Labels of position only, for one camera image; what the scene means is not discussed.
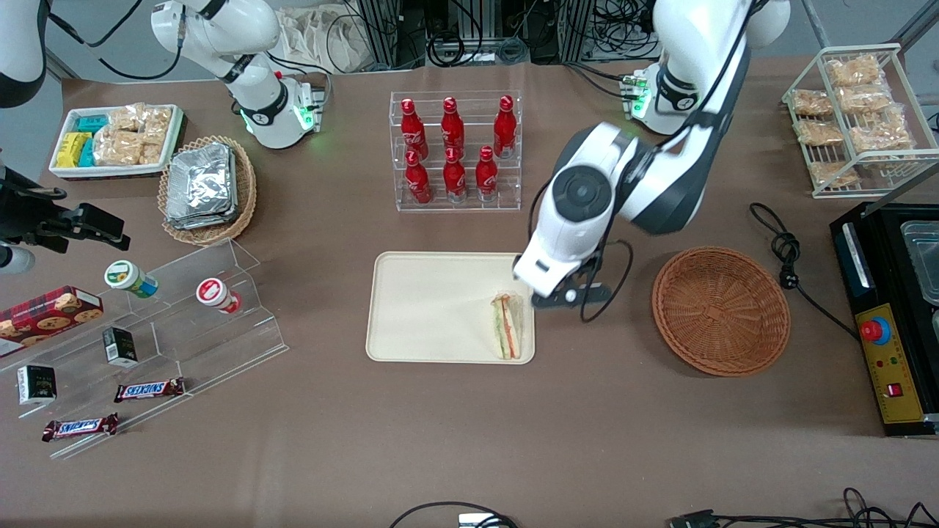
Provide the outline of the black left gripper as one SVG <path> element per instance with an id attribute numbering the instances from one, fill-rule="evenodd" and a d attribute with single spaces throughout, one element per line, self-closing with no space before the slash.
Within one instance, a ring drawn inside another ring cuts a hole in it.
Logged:
<path id="1" fill-rule="evenodd" d="M 578 305 L 603 304 L 613 297 L 613 289 L 600 282 L 588 281 L 587 275 L 569 275 L 559 284 L 559 292 L 547 296 L 531 294 L 531 305 L 536 309 L 578 307 Z"/>

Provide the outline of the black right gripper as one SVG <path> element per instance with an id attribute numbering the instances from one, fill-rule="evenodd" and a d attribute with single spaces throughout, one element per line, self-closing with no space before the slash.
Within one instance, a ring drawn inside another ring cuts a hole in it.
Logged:
<path id="1" fill-rule="evenodd" d="M 68 241 L 91 240 L 120 251 L 130 249 L 120 217 L 87 202 L 76 208 L 59 204 L 66 191 L 34 183 L 18 172 L 1 170 L 1 241 L 36 245 L 54 253 L 67 253 Z"/>

